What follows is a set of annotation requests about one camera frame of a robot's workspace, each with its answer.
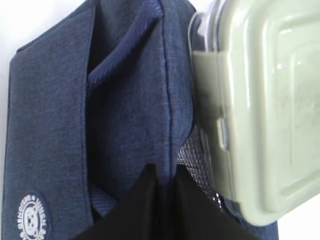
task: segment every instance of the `light green lid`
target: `light green lid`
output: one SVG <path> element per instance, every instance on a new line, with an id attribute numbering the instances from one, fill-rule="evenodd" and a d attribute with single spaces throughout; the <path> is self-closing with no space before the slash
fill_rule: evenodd
<path id="1" fill-rule="evenodd" d="M 230 1 L 218 29 L 192 52 L 212 182 L 267 225 L 320 193 L 320 1 Z"/>

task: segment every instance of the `white circular logo patch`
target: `white circular logo patch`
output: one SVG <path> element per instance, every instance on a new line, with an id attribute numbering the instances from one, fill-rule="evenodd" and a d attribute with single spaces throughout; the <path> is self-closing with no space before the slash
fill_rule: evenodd
<path id="1" fill-rule="evenodd" d="M 22 240 L 45 240 L 48 231 L 46 210 L 37 194 L 25 196 L 17 214 L 19 235 Z"/>

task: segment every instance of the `embroidered logo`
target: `embroidered logo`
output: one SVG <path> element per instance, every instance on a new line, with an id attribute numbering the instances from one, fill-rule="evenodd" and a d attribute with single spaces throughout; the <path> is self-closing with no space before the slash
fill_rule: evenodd
<path id="1" fill-rule="evenodd" d="M 48 231 L 46 210 L 40 196 L 25 196 L 18 208 L 17 223 L 22 240 L 45 240 Z"/>

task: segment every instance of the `container lid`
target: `container lid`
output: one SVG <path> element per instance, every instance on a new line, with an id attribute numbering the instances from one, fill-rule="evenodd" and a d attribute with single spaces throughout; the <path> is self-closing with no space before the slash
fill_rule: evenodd
<path id="1" fill-rule="evenodd" d="M 205 94 L 219 89 L 223 98 L 209 124 L 218 133 L 210 144 L 223 142 L 228 155 L 231 184 L 222 194 L 231 191 L 248 222 L 266 225 L 320 193 L 320 1 L 220 3 L 202 26 L 213 47 L 192 48 L 195 85 L 216 83 Z M 205 74 L 205 59 L 218 72 Z"/>

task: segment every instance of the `navy blue bag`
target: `navy blue bag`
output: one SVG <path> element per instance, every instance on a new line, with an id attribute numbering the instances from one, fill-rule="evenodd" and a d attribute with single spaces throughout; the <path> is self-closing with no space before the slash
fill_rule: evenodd
<path id="1" fill-rule="evenodd" d="M 146 201 L 162 204 L 147 215 L 161 224 L 144 229 L 159 238 L 175 235 L 178 164 L 209 197 L 217 194 L 194 128 L 187 39 L 193 14 L 186 0 L 87 0 L 17 51 L 10 63 L 3 240 L 80 236 L 114 215 L 148 164 L 158 187 Z M 211 198 L 220 210 L 222 201 Z M 276 225 L 248 229 L 278 237 Z"/>

